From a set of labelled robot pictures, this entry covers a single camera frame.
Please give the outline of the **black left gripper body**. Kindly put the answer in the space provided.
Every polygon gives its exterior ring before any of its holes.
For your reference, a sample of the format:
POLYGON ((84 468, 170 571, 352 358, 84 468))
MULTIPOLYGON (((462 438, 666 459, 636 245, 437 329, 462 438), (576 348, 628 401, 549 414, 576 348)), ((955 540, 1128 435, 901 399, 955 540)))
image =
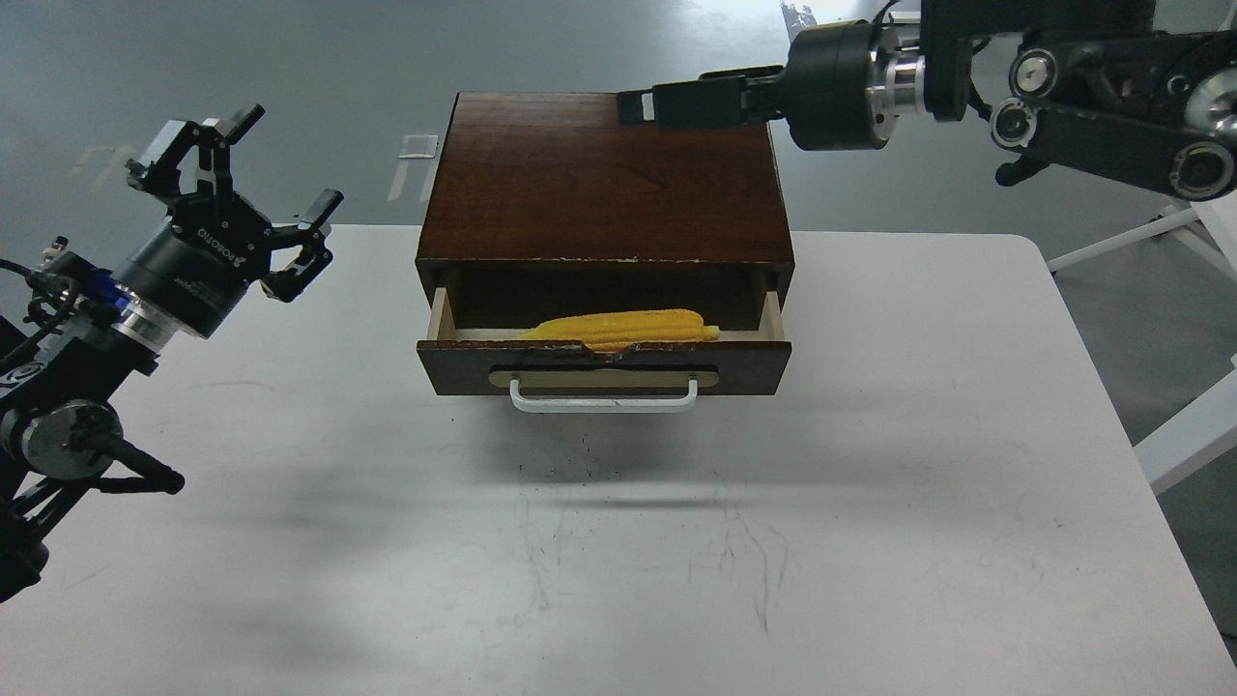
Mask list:
POLYGON ((114 278, 186 333, 208 337, 271 265, 257 248, 273 225, 247 199, 186 198, 158 232, 118 266, 114 278))

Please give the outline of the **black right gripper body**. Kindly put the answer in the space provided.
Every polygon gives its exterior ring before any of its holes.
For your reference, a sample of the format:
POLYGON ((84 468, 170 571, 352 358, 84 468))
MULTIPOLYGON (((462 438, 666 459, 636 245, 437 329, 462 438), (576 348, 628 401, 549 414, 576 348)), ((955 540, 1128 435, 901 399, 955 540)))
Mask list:
POLYGON ((769 88, 790 140, 804 151, 882 150, 870 103, 875 40, 865 19, 804 28, 769 88))

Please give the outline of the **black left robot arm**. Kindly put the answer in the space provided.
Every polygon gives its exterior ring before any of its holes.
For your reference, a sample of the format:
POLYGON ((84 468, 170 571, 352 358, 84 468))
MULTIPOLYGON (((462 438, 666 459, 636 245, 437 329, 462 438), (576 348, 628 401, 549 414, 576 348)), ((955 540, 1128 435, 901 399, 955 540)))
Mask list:
POLYGON ((40 582, 45 538, 89 492, 177 494, 186 480, 124 435, 110 397, 151 375, 176 334, 212 336, 254 283, 291 303, 332 263, 329 218, 343 193, 275 224, 235 190, 231 151, 263 115, 255 104, 203 122, 171 120, 127 184, 166 206, 152 239, 116 269, 66 237, 36 268, 4 260, 31 292, 24 333, 2 321, 1 591, 40 582))

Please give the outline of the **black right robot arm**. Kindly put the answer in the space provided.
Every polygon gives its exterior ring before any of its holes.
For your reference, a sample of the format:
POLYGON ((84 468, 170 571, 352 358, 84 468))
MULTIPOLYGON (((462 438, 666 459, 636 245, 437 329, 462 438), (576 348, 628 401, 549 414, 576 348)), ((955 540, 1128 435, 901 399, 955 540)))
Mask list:
POLYGON ((1153 1, 924 1, 901 40, 887 14, 803 28, 785 66, 621 91, 618 121, 664 131, 785 120, 805 151, 880 150, 897 119, 990 125, 1016 185, 1051 164, 1212 202, 1235 190, 1233 30, 1169 35, 1153 1))

